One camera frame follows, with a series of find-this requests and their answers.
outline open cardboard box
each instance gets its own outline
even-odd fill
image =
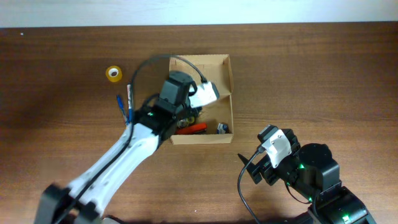
[[[206,123],[206,134],[173,135],[173,144],[217,144],[231,143],[234,136],[234,124],[232,116],[233,77],[229,55],[181,55],[189,60],[204,74],[208,81],[213,82],[220,93],[218,101],[204,106],[198,123]],[[192,76],[196,83],[200,84],[200,76],[185,62],[176,58],[170,59],[169,70],[178,70]],[[218,123],[227,124],[227,134],[216,134]]]

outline white wall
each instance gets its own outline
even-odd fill
[[[0,27],[398,21],[398,0],[0,0]]]

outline yellow tape roll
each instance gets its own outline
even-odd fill
[[[105,75],[106,78],[108,78],[108,80],[110,80],[111,82],[117,82],[122,79],[122,70],[119,67],[113,65],[106,69]]]

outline wooden table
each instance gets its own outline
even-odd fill
[[[236,191],[267,124],[302,145],[326,143],[341,180],[378,223],[398,217],[398,23],[79,27],[0,30],[0,223],[31,223],[52,182],[66,186],[124,131],[116,103],[129,77],[155,54],[230,54],[232,144],[165,143],[106,209],[122,220],[252,220]],[[104,73],[119,65],[123,79]],[[167,62],[137,81],[137,103],[160,89]],[[307,209],[282,182],[243,194],[260,219]]]

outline wood grain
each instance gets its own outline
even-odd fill
[[[115,94],[155,54],[230,54],[232,144],[165,143],[118,190],[106,214],[148,222],[252,220],[236,191],[267,124],[329,145],[341,179],[378,223],[398,216],[398,23],[69,27],[0,30],[0,223],[31,223],[42,191],[89,168],[123,132]],[[123,79],[104,71],[119,65]],[[168,63],[137,79],[137,103]],[[243,194],[259,218],[306,211],[283,184]]]

